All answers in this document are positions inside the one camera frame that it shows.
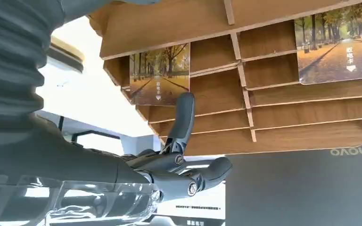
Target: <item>wooden shelf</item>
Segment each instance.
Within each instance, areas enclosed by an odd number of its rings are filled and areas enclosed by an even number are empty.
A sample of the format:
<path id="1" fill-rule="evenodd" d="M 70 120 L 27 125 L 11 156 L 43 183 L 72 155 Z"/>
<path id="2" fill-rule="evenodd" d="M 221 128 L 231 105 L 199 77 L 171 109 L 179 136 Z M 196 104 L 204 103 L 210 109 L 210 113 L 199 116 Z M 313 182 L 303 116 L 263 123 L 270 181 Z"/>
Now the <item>wooden shelf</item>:
<path id="1" fill-rule="evenodd" d="M 362 145 L 362 120 L 256 131 L 249 129 L 191 136 L 186 155 L 282 152 Z"/>
<path id="2" fill-rule="evenodd" d="M 362 119 L 362 98 L 252 109 L 255 130 Z"/>
<path id="3" fill-rule="evenodd" d="M 242 61 L 251 61 L 296 51 L 293 21 L 272 24 L 240 33 Z"/>
<path id="4" fill-rule="evenodd" d="M 229 35 L 191 42 L 191 75 L 215 72 L 237 64 Z"/>
<path id="5" fill-rule="evenodd" d="M 251 91 L 252 107 L 362 97 L 362 80 L 291 85 Z"/>
<path id="6" fill-rule="evenodd" d="M 296 54 L 245 63 L 247 90 L 266 89 L 299 83 Z"/>
<path id="7" fill-rule="evenodd" d="M 190 90 L 196 99 L 195 116 L 203 116 L 245 109 L 239 75 L 236 69 L 210 76 L 191 78 Z M 149 122 L 172 121 L 175 108 L 151 106 Z"/>
<path id="8" fill-rule="evenodd" d="M 341 148 L 362 144 L 362 80 L 300 84 L 293 19 L 358 2 L 112 4 L 90 24 L 103 35 L 106 72 L 129 101 L 129 55 L 191 43 L 196 117 L 187 155 Z M 274 10 L 263 10 L 268 5 Z M 136 109 L 164 140 L 175 107 Z"/>
<path id="9" fill-rule="evenodd" d="M 358 0 L 233 0 L 229 26 L 224 0 L 162 0 L 152 5 L 113 6 L 101 57 L 117 58 L 176 44 L 241 32 L 358 3 Z M 274 10 L 264 10 L 271 6 Z"/>
<path id="10" fill-rule="evenodd" d="M 129 56 L 105 60 L 103 69 L 116 86 L 130 86 L 130 58 Z"/>
<path id="11" fill-rule="evenodd" d="M 162 123 L 155 123 L 152 125 L 159 133 L 159 137 L 166 137 L 170 133 L 173 124 L 173 121 L 167 121 Z M 247 128 L 249 128 L 247 113 L 245 110 L 240 110 L 196 117 L 192 134 L 212 133 Z"/>

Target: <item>transparent plastic cover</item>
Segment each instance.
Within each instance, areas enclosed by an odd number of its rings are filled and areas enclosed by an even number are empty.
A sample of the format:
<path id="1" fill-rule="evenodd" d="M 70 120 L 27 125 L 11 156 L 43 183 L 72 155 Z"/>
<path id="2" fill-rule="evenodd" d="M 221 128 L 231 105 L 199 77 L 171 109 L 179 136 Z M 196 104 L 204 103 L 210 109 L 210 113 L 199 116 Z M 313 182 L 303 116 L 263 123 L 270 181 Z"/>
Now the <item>transparent plastic cover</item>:
<path id="1" fill-rule="evenodd" d="M 160 202 L 154 184 L 58 181 L 0 175 L 0 226 L 50 226 L 85 221 L 127 225 L 149 218 Z"/>

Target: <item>robotic arm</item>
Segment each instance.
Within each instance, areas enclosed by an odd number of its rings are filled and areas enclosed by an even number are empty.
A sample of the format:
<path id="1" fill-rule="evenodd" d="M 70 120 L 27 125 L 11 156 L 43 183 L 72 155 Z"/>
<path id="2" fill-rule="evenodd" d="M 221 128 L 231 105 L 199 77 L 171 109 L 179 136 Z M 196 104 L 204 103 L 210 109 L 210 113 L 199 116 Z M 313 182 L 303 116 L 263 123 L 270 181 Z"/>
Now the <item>robotic arm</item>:
<path id="1" fill-rule="evenodd" d="M 219 184 L 232 168 L 228 159 L 219 158 L 207 169 L 174 173 L 184 162 L 193 127 L 195 99 L 191 93 L 183 94 L 177 102 L 176 121 L 165 148 L 160 153 L 143 151 L 129 161 L 66 142 L 57 128 L 33 113 L 43 107 L 35 87 L 43 84 L 38 68 L 46 64 L 53 30 L 108 2 L 0 0 L 0 222 L 27 221 L 25 225 L 36 225 L 48 211 L 64 211 L 55 205 L 60 197 L 61 203 L 68 203 L 67 213 L 82 212 L 71 208 L 92 202 L 96 205 L 94 217 L 145 214 L 134 218 L 142 220 L 152 210 L 146 212 L 135 206 L 193 196 Z M 29 185 L 50 188 L 49 195 L 29 197 Z M 80 187 L 95 193 L 77 199 L 61 194 Z M 107 195 L 105 205 L 100 205 L 105 192 L 116 193 L 117 198 Z M 143 195 L 125 195 L 132 193 L 149 194 L 147 203 L 143 204 Z"/>

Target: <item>road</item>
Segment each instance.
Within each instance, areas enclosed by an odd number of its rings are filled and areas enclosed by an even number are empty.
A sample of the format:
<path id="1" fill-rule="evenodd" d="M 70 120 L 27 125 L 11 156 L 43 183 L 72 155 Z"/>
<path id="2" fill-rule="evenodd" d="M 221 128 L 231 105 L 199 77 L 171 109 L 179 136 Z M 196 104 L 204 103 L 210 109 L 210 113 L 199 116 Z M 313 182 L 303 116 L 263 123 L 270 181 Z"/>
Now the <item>road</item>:
<path id="1" fill-rule="evenodd" d="M 150 79 L 145 79 L 145 82 L 141 81 L 144 82 L 143 84 L 145 84 L 145 86 L 132 94 L 134 102 L 138 105 L 175 105 L 177 97 L 183 92 L 188 92 L 188 85 L 186 88 L 185 84 L 183 84 L 184 86 L 175 85 L 160 76 L 155 76 L 150 81 L 149 80 Z"/>
<path id="2" fill-rule="evenodd" d="M 352 64 L 348 64 L 347 48 L 353 50 Z M 348 65 L 354 65 L 356 69 L 351 72 L 346 68 Z M 320 61 L 302 69 L 299 76 L 302 84 L 362 78 L 362 41 L 341 41 Z"/>

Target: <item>picture card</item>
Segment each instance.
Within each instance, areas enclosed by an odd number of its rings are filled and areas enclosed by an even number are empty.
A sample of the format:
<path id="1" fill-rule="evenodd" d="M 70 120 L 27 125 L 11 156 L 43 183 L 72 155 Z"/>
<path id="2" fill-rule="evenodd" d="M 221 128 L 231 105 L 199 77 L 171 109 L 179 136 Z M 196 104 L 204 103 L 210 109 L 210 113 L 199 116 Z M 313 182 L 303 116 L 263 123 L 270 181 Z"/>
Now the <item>picture card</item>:
<path id="1" fill-rule="evenodd" d="M 175 106 L 189 92 L 190 44 L 130 56 L 130 97 L 136 105 Z"/>
<path id="2" fill-rule="evenodd" d="M 362 3 L 295 20 L 299 81 L 362 79 Z"/>

